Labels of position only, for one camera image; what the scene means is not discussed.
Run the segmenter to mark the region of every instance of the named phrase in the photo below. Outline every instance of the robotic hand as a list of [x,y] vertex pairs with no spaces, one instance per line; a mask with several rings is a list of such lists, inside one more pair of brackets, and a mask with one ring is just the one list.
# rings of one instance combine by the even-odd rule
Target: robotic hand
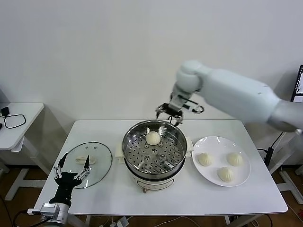
[[61,172],[66,156],[60,159],[58,166],[54,166],[54,180],[58,184],[55,197],[49,200],[49,203],[44,203],[41,209],[28,209],[29,215],[41,214],[47,220],[48,226],[64,226],[68,219],[68,210],[71,207],[71,193],[75,186],[78,186],[90,174],[89,156],[84,164],[81,173]]
[[181,109],[192,102],[189,99],[193,93],[243,122],[264,122],[285,132],[303,129],[302,103],[281,100],[264,83],[227,70],[210,69],[198,61],[182,64],[170,102],[157,107],[157,118],[160,113],[167,113],[177,119],[176,125],[182,123]]

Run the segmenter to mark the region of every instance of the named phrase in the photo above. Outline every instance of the black cable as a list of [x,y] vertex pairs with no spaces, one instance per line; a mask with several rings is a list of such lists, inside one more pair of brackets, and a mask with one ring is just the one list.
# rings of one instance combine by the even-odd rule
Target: black cable
[[[8,127],[8,126],[6,125],[6,120],[7,120],[9,117],[16,117],[16,116],[22,116],[23,119],[24,119],[24,122],[23,122],[22,124],[19,124],[19,125],[17,125],[17,126],[14,126],[14,127]],[[4,116],[0,116],[0,117],[4,118],[4,126],[5,126],[7,129],[14,129],[14,128],[20,127],[20,126],[24,125],[24,124],[27,122],[27,120],[26,120],[26,118],[25,118],[25,116],[24,116],[23,114],[15,114],[15,115],[10,115],[10,116],[6,116],[6,117],[4,117]]]
[[16,219],[17,219],[17,217],[18,217],[20,214],[27,214],[27,210],[21,210],[21,211],[19,211],[19,212],[14,216],[14,219],[13,219],[13,227],[17,227],[17,225],[16,225]]
[[194,101],[192,101],[192,100],[190,100],[190,99],[188,99],[188,98],[185,98],[185,97],[183,97],[182,95],[178,95],[178,97],[179,97],[179,98],[182,98],[183,100],[186,100],[187,102],[190,102],[190,103],[199,105],[198,103],[196,103],[196,102],[194,102]]
[[172,116],[169,116],[167,120],[169,120],[169,122],[171,123],[171,121],[172,121]]
[[262,150],[262,151],[265,151],[265,153],[267,153],[267,150],[265,150],[265,149],[257,149],[257,150]]
[[269,217],[270,220],[270,227],[273,227],[273,220],[271,219],[271,217],[267,214],[267,217]]
[[37,224],[34,224],[32,226],[28,226],[28,227],[37,227],[37,226],[42,225],[43,223],[49,221],[50,219],[52,219],[52,218],[47,218],[47,219],[45,219],[43,221],[38,222]]
[[3,202],[4,206],[5,206],[5,210],[6,210],[7,214],[8,214],[10,224],[11,224],[12,227],[14,227],[14,226],[13,226],[13,222],[11,221],[10,214],[9,214],[9,209],[8,209],[8,207],[6,206],[6,203],[5,203],[4,199],[2,198],[2,196],[0,196],[0,199],[2,200],[2,202]]
[[270,146],[271,148],[273,148],[273,146],[274,146],[274,144],[278,141],[278,139],[283,135],[283,133],[284,132],[282,132],[279,136],[278,136],[278,138],[275,140],[275,142]]
[[[14,216],[14,219],[13,219],[13,227],[18,227],[17,224],[16,224],[16,220],[17,220],[17,218],[18,218],[18,216],[19,216],[20,214],[27,214],[27,210],[21,210],[21,211],[19,211],[19,212]],[[52,219],[52,218],[47,218],[47,219],[45,219],[45,220],[43,220],[43,221],[40,221],[40,222],[38,222],[38,223],[36,223],[36,224],[34,224],[34,225],[31,225],[31,226],[28,226],[28,227],[37,227],[37,226],[39,226],[39,225],[41,225],[41,224],[43,224],[43,223],[45,223],[45,222],[47,222],[47,221],[49,221],[49,220],[51,220],[51,219]]]

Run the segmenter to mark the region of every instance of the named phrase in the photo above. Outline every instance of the white wall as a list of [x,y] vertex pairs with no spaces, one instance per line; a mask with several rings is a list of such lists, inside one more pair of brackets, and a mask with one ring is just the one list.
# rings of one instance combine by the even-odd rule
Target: white wall
[[[288,96],[303,59],[302,8],[300,0],[0,0],[0,89],[11,102],[45,103],[66,132],[77,119],[153,118],[188,59]],[[229,118],[205,109],[186,117]],[[254,142],[268,146],[276,131],[258,130],[250,127]]]

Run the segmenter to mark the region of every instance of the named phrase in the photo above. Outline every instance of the table leg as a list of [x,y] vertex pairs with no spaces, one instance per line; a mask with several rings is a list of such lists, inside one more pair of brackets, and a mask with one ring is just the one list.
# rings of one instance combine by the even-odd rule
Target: table leg
[[0,177],[2,176],[2,173],[4,173],[3,169],[0,169]]
[[51,172],[51,164],[43,157],[39,156],[38,150],[34,147],[34,145],[24,136],[23,144],[28,149],[28,156],[39,166],[47,175]]
[[10,201],[14,198],[19,187],[24,188],[43,188],[46,181],[43,180],[24,180],[28,169],[21,169],[19,175],[15,179],[13,185],[9,189],[9,192],[5,196],[5,200]]
[[75,227],[89,227],[89,225],[85,224],[83,221],[81,221],[79,218],[72,214],[68,215],[67,222]]
[[300,167],[295,171],[295,174],[297,174],[297,175],[303,174],[303,165],[300,166]]
[[89,226],[91,215],[86,216],[85,224]]
[[229,221],[228,215],[224,215],[225,223],[229,225],[231,222]]
[[280,192],[290,191],[293,194],[295,200],[297,200],[297,202],[299,204],[303,204],[303,196],[300,193],[300,191],[298,190],[298,188],[295,186],[294,182],[292,181],[290,176],[287,174],[287,172],[279,171],[279,174],[282,177],[282,179],[285,181],[285,183],[276,184],[279,191]]
[[262,214],[256,214],[256,215],[242,215],[238,217],[236,220],[231,222],[230,224],[226,225],[227,227],[242,227],[251,221],[257,219],[258,217],[262,216]]
[[3,172],[6,174],[9,172],[9,168],[7,168],[7,166],[4,165],[4,163],[2,163],[1,161],[0,161],[0,169],[3,169]]

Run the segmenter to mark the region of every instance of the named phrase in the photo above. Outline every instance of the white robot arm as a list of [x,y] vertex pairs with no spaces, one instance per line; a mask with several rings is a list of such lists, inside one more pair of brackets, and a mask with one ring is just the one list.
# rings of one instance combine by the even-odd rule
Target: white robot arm
[[264,122],[281,131],[303,129],[303,104],[278,98],[259,81],[227,70],[210,69],[198,61],[186,61],[177,71],[169,104],[156,109],[182,121],[182,107],[196,93],[215,108],[243,122]]

